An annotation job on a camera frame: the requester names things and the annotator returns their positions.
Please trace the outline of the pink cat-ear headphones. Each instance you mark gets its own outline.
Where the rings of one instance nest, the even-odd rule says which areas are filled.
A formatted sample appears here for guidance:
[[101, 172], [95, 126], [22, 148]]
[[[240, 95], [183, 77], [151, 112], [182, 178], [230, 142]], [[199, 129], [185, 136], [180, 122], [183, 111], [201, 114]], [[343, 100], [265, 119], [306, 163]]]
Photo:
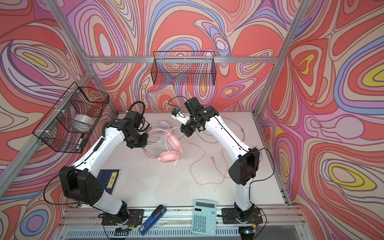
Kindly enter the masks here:
[[173, 163], [174, 166], [178, 163], [180, 158], [183, 155], [182, 144], [174, 135], [174, 129], [170, 128], [169, 130], [164, 130], [160, 128], [156, 128], [150, 130], [148, 132], [148, 137], [151, 137], [156, 132], [161, 132], [161, 134], [157, 134], [157, 136], [163, 137], [160, 140], [163, 140], [166, 151], [160, 153], [158, 156], [151, 154], [147, 151], [146, 148], [142, 148], [142, 152], [144, 156], [152, 161], [161, 162], [161, 163]]

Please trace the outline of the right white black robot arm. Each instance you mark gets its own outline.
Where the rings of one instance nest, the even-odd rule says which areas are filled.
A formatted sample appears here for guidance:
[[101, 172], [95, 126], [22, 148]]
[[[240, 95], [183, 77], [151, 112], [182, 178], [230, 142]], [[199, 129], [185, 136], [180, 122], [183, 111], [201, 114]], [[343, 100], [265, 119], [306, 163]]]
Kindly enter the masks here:
[[208, 131], [224, 147], [233, 161], [228, 174], [236, 184], [235, 219], [245, 222], [255, 209], [251, 202], [251, 180], [259, 169], [260, 150], [250, 148], [241, 141], [214, 107], [202, 106], [195, 97], [187, 100], [185, 107], [189, 112], [188, 116], [178, 108], [172, 110], [172, 118], [182, 123], [181, 132], [186, 137], [191, 137], [195, 131]]

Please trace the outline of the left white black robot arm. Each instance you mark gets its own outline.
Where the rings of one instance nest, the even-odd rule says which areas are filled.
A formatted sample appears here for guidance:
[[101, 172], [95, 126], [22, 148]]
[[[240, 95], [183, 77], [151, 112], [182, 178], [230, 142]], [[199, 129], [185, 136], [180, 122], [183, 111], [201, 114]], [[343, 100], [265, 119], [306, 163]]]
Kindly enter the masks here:
[[127, 203], [108, 193], [97, 177], [120, 143], [126, 143], [130, 149], [143, 148], [147, 139], [142, 113], [128, 111], [124, 118], [112, 119], [104, 125], [98, 141], [77, 162], [59, 171], [64, 196], [104, 212], [117, 225], [125, 224], [130, 217]]

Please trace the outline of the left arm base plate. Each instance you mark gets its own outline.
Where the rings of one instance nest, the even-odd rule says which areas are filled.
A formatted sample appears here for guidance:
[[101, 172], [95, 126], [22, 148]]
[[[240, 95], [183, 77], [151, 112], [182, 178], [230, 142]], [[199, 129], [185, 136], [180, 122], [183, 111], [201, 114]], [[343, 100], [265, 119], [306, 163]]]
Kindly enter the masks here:
[[102, 219], [103, 226], [138, 226], [142, 224], [144, 216], [144, 209], [128, 209], [127, 214], [111, 215], [108, 213], [101, 213], [98, 215]]

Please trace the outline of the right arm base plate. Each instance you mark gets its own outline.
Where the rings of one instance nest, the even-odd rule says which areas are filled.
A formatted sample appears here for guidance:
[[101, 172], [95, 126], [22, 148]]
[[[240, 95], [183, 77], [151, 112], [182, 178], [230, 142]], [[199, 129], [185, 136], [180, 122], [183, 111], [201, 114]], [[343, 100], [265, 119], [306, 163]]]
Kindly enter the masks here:
[[237, 208], [223, 208], [221, 213], [224, 224], [262, 224], [263, 218], [259, 208], [253, 206], [246, 211]]

